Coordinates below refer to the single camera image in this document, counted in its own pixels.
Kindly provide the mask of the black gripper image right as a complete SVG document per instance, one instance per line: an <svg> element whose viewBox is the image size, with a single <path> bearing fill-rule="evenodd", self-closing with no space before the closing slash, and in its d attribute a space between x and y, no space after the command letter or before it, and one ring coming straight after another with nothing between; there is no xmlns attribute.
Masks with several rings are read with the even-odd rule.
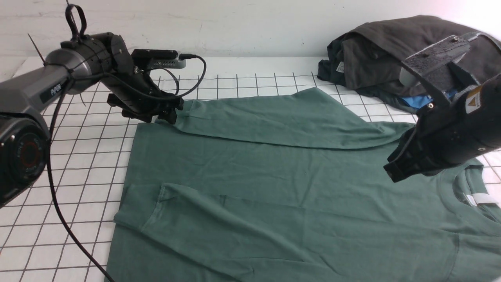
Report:
<svg viewBox="0 0 501 282"><path fill-rule="evenodd" d="M418 128L413 127L400 137L396 149L387 157L384 170L395 183L418 174L437 175L446 167L441 167L429 153L419 139Z"/></svg>

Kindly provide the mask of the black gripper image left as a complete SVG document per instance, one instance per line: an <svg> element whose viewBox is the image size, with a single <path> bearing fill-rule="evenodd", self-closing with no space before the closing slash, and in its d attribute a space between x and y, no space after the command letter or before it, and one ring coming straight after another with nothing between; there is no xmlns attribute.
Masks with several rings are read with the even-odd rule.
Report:
<svg viewBox="0 0 501 282"><path fill-rule="evenodd" d="M150 78L149 71L134 67L131 74L110 73L106 87L111 91L107 103L122 109L122 116L145 123L154 116L170 124L177 121L177 110L183 110L184 100L161 90Z"/></svg>

